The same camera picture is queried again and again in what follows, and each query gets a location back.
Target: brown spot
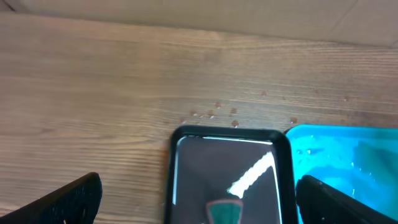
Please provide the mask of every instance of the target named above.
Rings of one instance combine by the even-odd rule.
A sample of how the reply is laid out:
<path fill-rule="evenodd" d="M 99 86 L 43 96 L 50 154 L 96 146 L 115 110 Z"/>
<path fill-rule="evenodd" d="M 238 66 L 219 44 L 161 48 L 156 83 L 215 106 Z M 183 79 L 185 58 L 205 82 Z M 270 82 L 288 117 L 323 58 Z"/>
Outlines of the brown spot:
<path fill-rule="evenodd" d="M 297 124 L 297 118 L 290 118 L 291 124 Z"/>
<path fill-rule="evenodd" d="M 195 110 L 191 110 L 191 116 L 198 116 L 198 112 Z"/>
<path fill-rule="evenodd" d="M 236 108 L 231 109 L 231 114 L 237 114 L 237 113 L 238 113 L 238 110 Z"/>
<path fill-rule="evenodd" d="M 209 110 L 209 112 L 207 112 L 207 115 L 210 119 L 213 119 L 216 116 L 212 110 Z"/>
<path fill-rule="evenodd" d="M 237 128 L 239 126 L 239 122 L 237 120 L 232 121 L 232 127 Z"/>

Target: blue tray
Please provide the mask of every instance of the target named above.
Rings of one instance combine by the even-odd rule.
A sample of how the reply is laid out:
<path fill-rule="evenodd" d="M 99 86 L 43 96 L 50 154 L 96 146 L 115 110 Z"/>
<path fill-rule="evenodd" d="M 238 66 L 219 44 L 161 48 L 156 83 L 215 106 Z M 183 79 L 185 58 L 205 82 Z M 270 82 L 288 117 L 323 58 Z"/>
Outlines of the blue tray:
<path fill-rule="evenodd" d="M 398 220 L 398 129 L 303 124 L 286 136 L 295 184 L 312 175 Z"/>

